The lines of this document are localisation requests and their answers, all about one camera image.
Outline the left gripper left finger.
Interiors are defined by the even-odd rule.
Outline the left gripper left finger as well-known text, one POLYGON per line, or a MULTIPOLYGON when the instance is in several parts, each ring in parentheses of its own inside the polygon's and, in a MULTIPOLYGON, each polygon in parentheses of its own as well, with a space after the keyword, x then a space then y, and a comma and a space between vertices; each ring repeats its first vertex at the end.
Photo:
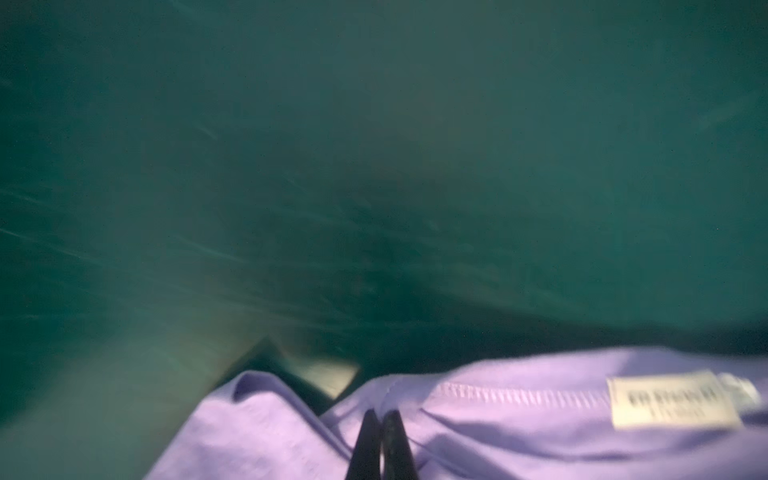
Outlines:
POLYGON ((381 479, 381 422, 373 409, 365 412, 345 480, 381 479))

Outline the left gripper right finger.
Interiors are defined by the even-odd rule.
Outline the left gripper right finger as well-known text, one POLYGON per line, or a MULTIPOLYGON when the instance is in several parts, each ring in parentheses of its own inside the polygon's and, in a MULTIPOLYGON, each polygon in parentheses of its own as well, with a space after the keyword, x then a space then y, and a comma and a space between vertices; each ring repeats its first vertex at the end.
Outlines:
POLYGON ((418 480, 419 475, 399 411, 387 412, 382 420, 381 451, 384 480, 418 480))

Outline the purple t shirt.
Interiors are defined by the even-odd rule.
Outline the purple t shirt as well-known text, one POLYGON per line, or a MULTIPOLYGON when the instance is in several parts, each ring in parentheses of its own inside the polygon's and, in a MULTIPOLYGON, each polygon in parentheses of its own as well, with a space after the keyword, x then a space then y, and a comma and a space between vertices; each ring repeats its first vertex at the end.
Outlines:
POLYGON ((371 380, 323 414, 248 371, 205 397, 152 479, 343 479, 395 412, 421 479, 763 479, 767 361, 621 348, 371 380))

